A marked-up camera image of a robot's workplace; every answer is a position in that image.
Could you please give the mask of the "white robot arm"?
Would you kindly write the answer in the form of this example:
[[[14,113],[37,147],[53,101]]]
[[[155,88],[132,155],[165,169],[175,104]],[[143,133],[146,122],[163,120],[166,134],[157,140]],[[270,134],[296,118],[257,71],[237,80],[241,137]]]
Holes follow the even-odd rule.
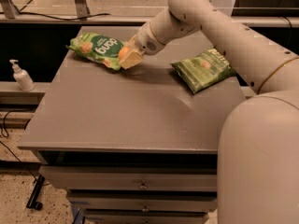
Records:
[[[299,224],[299,58],[215,8],[168,0],[121,49],[129,68],[202,32],[247,83],[218,144],[218,224]]]

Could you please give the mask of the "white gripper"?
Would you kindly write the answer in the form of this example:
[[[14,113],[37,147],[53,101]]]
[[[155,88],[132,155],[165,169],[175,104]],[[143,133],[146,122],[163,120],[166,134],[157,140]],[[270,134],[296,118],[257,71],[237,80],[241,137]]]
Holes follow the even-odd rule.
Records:
[[[125,47],[129,50],[126,56],[119,60],[119,65],[122,68],[129,69],[143,61],[142,52],[139,49],[135,49],[135,46],[146,55],[154,55],[164,49],[164,44],[156,39],[150,29],[150,24],[146,22],[138,29],[136,35],[133,35],[125,44]]]

